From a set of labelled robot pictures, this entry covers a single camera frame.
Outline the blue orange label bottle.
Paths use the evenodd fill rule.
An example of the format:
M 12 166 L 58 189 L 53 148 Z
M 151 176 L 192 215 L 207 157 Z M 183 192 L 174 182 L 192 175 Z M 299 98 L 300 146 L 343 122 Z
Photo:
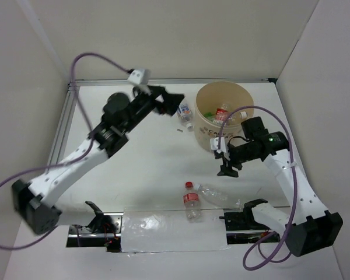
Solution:
M 191 111 L 191 108 L 186 100 L 183 100 L 178 109 L 177 109 L 177 116 L 180 121 L 180 123 L 188 130 L 193 131 L 193 112 Z

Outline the green plastic bottle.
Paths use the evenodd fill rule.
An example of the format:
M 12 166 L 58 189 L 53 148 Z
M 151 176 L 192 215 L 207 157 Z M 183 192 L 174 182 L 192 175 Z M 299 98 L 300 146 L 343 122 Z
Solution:
M 212 114 L 211 112 L 208 112 L 206 114 L 204 114 L 204 117 L 210 121 L 212 121 L 215 118 L 215 115 Z

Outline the red white label bottle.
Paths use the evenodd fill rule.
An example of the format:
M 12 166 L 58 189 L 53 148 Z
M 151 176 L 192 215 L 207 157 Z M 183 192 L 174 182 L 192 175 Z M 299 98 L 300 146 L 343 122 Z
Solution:
M 235 115 L 228 117 L 230 111 L 232 111 L 232 107 L 229 103 L 221 103 L 216 109 L 213 123 L 220 125 L 226 121 L 227 125 L 233 125 L 236 121 L 236 117 Z

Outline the long clear bottle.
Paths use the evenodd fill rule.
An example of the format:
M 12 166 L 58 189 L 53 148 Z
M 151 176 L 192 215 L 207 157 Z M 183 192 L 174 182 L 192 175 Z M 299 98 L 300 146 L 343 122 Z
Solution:
M 232 116 L 229 116 L 230 112 L 226 111 L 222 113 L 221 120 L 222 122 L 225 122 L 226 125 L 237 125 L 240 124 L 242 121 L 247 119 L 248 114 L 246 111 L 239 111 L 237 113 L 234 113 Z

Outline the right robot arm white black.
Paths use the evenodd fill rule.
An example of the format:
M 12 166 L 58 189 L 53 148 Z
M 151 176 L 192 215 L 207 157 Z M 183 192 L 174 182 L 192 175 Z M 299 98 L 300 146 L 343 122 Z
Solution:
M 260 117 L 242 122 L 246 143 L 234 146 L 224 137 L 210 140 L 217 159 L 222 159 L 219 176 L 237 178 L 242 165 L 256 159 L 272 172 L 290 203 L 289 215 L 264 199 L 247 202 L 243 222 L 250 229 L 265 225 L 285 239 L 289 252 L 300 257 L 334 244 L 343 220 L 331 213 L 310 186 L 307 178 L 291 159 L 291 148 L 282 132 L 269 132 Z

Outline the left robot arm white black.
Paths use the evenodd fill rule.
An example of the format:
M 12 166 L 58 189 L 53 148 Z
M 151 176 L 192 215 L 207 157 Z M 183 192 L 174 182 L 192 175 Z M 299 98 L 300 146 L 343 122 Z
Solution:
M 127 142 L 131 132 L 148 114 L 173 116 L 183 94 L 168 93 L 162 86 L 134 87 L 127 94 L 112 94 L 103 107 L 100 123 L 71 154 L 54 167 L 25 182 L 12 184 L 13 206 L 35 235 L 56 227 L 62 211 L 56 208 L 66 190 L 94 167 L 115 155 Z

